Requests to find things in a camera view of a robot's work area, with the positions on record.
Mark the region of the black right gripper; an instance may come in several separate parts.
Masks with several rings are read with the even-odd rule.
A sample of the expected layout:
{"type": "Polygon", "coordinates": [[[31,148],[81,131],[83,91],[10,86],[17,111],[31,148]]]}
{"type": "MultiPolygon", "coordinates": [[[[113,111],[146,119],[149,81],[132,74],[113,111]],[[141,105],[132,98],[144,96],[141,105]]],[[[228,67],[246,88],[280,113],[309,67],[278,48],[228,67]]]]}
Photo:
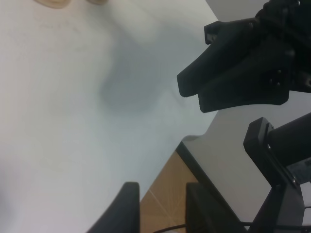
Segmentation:
{"type": "MultiPolygon", "coordinates": [[[[255,18],[271,34],[294,49],[290,89],[310,93],[311,2],[270,0],[255,18]]],[[[206,25],[204,35],[208,48],[177,75],[180,95],[190,97],[199,93],[199,106],[203,113],[244,105],[285,103],[289,98],[288,68],[234,68],[216,78],[250,52],[258,32],[256,20],[216,21],[206,25]]]]}

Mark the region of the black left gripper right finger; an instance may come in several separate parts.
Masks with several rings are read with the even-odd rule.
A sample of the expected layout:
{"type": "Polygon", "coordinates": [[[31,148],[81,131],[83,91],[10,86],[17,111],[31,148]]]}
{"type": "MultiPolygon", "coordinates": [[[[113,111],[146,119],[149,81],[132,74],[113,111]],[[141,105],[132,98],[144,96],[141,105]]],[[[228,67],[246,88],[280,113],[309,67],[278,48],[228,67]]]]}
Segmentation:
{"type": "Polygon", "coordinates": [[[188,233],[245,233],[246,228],[199,183],[186,185],[188,233]]]}

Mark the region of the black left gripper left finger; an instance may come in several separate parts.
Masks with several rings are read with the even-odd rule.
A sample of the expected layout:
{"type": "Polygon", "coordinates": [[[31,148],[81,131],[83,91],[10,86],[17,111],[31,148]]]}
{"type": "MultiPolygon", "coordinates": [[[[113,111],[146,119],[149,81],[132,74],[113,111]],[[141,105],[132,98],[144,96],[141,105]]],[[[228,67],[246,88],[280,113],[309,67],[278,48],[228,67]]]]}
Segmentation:
{"type": "Polygon", "coordinates": [[[139,184],[137,182],[124,183],[113,202],[88,232],[139,233],[139,201],[139,184]]]}

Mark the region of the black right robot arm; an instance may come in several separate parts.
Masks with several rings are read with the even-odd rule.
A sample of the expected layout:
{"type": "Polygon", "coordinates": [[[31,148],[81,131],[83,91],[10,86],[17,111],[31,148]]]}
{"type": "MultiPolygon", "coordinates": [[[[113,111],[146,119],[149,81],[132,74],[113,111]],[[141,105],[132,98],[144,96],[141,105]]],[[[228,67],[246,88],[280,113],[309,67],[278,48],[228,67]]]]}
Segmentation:
{"type": "MultiPolygon", "coordinates": [[[[231,107],[282,105],[291,91],[311,90],[311,3],[271,0],[254,18],[204,27],[207,49],[177,75],[183,97],[198,96],[209,113],[231,107]]],[[[186,186],[189,233],[308,233],[301,184],[311,180],[311,116],[281,127],[249,124],[244,149],[271,190],[252,222],[230,214],[198,183],[186,186]]]]}

